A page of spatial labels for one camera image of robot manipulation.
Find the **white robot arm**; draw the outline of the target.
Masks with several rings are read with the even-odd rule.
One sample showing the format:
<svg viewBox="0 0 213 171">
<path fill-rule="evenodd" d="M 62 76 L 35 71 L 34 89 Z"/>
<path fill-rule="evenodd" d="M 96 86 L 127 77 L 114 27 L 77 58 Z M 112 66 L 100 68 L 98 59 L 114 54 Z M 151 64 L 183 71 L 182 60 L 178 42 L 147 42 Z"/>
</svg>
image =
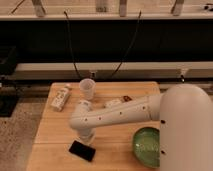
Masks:
<svg viewBox="0 0 213 171">
<path fill-rule="evenodd" d="M 160 171 L 213 171 L 213 101 L 200 87 L 178 84 L 113 107 L 90 111 L 76 106 L 70 127 L 88 142 L 96 127 L 158 121 Z"/>
</svg>

